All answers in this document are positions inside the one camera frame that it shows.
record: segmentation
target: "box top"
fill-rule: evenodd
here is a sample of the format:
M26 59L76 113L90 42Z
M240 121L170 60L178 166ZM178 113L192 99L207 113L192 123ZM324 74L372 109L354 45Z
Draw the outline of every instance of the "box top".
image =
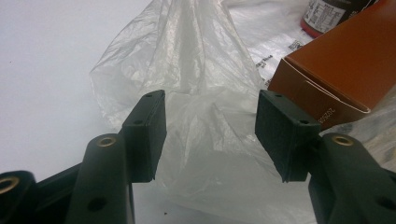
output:
M395 12L396 0L381 0L285 60L319 85L373 108L396 83Z

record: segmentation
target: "translucent plastic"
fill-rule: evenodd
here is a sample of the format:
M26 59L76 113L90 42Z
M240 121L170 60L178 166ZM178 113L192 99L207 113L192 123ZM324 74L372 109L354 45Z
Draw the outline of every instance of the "translucent plastic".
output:
M307 182L281 183L254 134L259 90L283 56L311 40L299 26L307 4L154 0L92 69L98 103L116 129L141 95L166 91L168 135L156 181L171 200L248 223L316 222ZM385 112L363 123L377 123L381 113L394 123L389 99ZM336 130L370 132L366 142L375 148L390 138L378 133L394 132L389 122L361 132L360 125Z

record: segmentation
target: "white label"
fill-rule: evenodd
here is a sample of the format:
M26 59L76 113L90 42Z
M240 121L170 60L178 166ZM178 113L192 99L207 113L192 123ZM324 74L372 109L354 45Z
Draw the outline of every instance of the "white label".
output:
M326 33L338 24L345 12L344 9L334 7L323 0L311 0L304 20L316 30Z

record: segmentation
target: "white surface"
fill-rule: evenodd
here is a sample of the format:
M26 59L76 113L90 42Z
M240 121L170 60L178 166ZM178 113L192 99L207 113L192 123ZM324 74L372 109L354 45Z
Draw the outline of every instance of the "white surface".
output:
M89 72L149 0L0 0L0 174L37 181L82 161L107 128ZM169 203L134 185L137 223L240 223Z

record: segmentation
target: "brown box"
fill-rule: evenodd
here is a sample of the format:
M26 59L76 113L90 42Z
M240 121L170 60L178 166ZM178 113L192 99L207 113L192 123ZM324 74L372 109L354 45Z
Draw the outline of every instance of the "brown box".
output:
M380 0L280 62L268 90L322 129L361 119L396 83L396 0Z

